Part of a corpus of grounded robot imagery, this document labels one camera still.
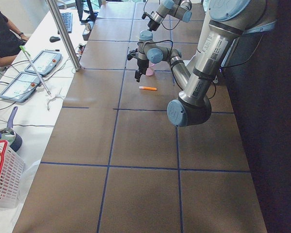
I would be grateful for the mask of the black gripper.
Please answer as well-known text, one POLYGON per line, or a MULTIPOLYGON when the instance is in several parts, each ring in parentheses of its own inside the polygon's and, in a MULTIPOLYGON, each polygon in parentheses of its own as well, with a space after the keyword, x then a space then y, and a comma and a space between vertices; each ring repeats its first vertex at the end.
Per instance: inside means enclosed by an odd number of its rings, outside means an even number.
POLYGON ((160 23, 156 22, 153 19, 150 19, 150 21, 148 22, 147 26, 148 26, 148 30, 149 31, 156 31, 159 28, 160 23))
POLYGON ((146 74, 148 68, 148 59, 138 59, 137 60, 138 70, 135 71, 134 78, 139 81, 141 78, 142 73, 146 74))

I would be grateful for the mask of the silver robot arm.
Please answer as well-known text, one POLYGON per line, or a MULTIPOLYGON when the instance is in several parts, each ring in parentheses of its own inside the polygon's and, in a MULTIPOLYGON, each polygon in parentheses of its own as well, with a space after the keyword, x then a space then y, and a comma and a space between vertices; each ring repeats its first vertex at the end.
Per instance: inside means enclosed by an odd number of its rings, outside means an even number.
POLYGON ((138 48, 127 59, 136 59, 135 79, 146 73, 149 64, 165 61, 180 86, 178 98, 167 106, 170 122, 178 127, 198 125, 211 115, 206 95, 223 61, 232 54, 235 41, 246 34, 263 33, 274 28, 278 2, 275 0, 212 0, 204 19, 196 54, 184 63, 175 48, 153 41, 153 32, 166 16, 188 22, 192 16, 189 0, 164 0, 156 11, 143 13, 149 17, 148 29, 139 34, 138 48))
POLYGON ((151 14, 144 12, 143 19, 148 16, 149 31, 156 31, 166 16, 175 17, 183 22, 189 22, 192 16, 192 2, 190 0, 163 0, 151 14))

